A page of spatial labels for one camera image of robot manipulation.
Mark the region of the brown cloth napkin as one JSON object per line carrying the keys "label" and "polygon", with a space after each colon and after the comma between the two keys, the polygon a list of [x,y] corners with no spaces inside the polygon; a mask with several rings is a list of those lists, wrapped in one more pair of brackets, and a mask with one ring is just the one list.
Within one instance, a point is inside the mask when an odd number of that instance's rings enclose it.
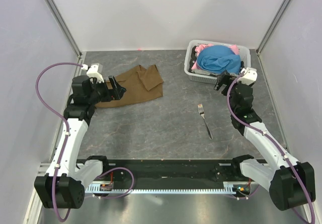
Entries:
{"label": "brown cloth napkin", "polygon": [[147,101],[163,96],[163,79],[156,67],[151,65],[144,68],[137,65],[132,69],[116,76],[116,81],[126,89],[120,100],[99,102],[97,108],[116,108]]}

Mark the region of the silver metal fork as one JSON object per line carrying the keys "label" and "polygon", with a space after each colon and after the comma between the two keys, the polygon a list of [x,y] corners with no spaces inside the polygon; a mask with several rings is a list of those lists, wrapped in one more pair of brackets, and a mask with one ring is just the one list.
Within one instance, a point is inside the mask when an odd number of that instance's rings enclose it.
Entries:
{"label": "silver metal fork", "polygon": [[205,123],[205,127],[206,127],[206,130],[207,130],[207,133],[208,133],[208,136],[210,139],[213,139],[213,136],[212,136],[212,133],[211,133],[211,130],[208,126],[208,123],[205,119],[205,113],[204,113],[204,108],[203,108],[203,105],[202,104],[198,104],[198,112],[199,112],[199,115],[203,118],[204,120],[204,123]]}

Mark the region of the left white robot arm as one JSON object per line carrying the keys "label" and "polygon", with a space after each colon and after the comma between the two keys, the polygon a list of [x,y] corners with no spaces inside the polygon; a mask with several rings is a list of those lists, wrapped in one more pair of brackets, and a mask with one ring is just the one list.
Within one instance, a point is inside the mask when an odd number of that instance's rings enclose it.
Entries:
{"label": "left white robot arm", "polygon": [[80,208],[88,186],[96,178],[106,180],[111,173],[104,156],[87,158],[79,169],[76,162],[96,104],[120,100],[126,89],[119,85],[114,76],[109,76],[107,83],[78,76],[72,79],[71,87],[72,94],[63,112],[67,124],[63,127],[56,153],[44,176],[36,177],[34,182],[45,208]]}

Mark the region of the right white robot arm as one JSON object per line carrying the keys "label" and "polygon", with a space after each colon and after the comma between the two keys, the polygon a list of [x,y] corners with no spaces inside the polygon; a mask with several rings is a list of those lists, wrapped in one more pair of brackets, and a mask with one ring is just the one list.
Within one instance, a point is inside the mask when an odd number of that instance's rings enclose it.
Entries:
{"label": "right white robot arm", "polygon": [[239,75],[222,72],[217,77],[215,90],[225,86],[231,122],[235,129],[260,152],[268,166],[251,156],[234,158],[230,174],[235,180],[248,177],[269,192],[279,210],[288,210],[304,204],[312,208],[316,199],[315,175],[312,165],[292,156],[268,131],[253,109],[253,88],[257,71],[247,67]]}

